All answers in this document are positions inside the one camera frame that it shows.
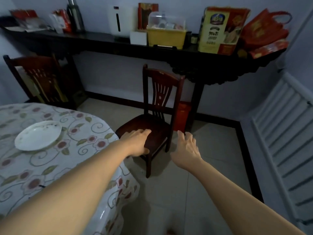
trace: forearm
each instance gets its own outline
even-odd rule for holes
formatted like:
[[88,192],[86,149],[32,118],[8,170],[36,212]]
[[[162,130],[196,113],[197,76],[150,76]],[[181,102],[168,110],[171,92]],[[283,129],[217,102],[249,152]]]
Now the forearm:
[[202,159],[190,172],[205,187],[234,234],[304,234]]
[[119,141],[111,143],[5,218],[0,234],[80,234],[126,156]]

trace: dining table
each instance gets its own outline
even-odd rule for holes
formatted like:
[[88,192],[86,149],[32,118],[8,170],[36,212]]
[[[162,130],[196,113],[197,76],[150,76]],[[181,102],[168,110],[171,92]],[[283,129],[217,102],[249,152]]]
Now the dining table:
[[[37,151],[16,149],[16,136],[45,120],[61,125],[57,140]],[[115,140],[118,136],[110,126],[92,114],[40,103],[0,106],[0,220]],[[122,162],[82,234],[119,235],[121,209],[137,198],[139,188]]]

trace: clear plastic lid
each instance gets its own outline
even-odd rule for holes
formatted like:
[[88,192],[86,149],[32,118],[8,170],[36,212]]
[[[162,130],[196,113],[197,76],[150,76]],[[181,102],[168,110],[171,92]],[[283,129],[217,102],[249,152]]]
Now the clear plastic lid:
[[149,15],[148,28],[166,30],[185,30],[186,19],[180,16],[166,15],[165,12],[154,11]]

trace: hand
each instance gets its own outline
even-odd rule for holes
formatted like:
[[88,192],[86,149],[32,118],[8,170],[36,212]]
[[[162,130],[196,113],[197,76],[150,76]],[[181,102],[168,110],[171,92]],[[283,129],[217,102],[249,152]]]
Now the hand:
[[196,139],[189,132],[186,132],[186,137],[181,131],[177,131],[178,142],[175,152],[171,153],[172,161],[176,166],[185,169],[187,171],[191,170],[191,166],[201,159],[199,149],[196,146]]
[[133,130],[130,133],[126,132],[123,134],[119,141],[126,145],[129,155],[138,157],[150,152],[149,149],[144,147],[150,133],[151,130],[149,129],[145,131],[143,131],[143,129],[137,131]]

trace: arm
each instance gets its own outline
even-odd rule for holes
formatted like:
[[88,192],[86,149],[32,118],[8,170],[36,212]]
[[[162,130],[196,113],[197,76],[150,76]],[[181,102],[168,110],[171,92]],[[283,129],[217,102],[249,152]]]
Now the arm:
[[120,163],[129,155],[149,152],[144,144],[150,132],[125,133],[79,164],[4,218],[0,234],[82,233]]
[[193,174],[205,187],[215,206],[234,234],[299,234],[302,231],[268,206],[231,182],[202,160],[192,134],[178,131],[173,162]]

